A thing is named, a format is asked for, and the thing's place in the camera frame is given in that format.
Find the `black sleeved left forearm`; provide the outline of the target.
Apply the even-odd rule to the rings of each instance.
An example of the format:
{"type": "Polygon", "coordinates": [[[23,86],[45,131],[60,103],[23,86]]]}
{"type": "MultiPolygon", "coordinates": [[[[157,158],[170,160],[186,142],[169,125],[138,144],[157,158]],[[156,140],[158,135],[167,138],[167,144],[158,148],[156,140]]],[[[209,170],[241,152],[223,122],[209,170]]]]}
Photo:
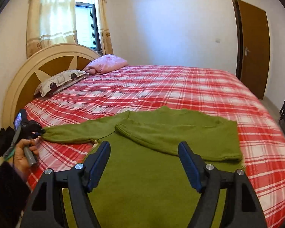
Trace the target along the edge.
{"type": "Polygon", "coordinates": [[[0,227],[16,227],[31,191],[8,163],[0,165],[0,227]]]}

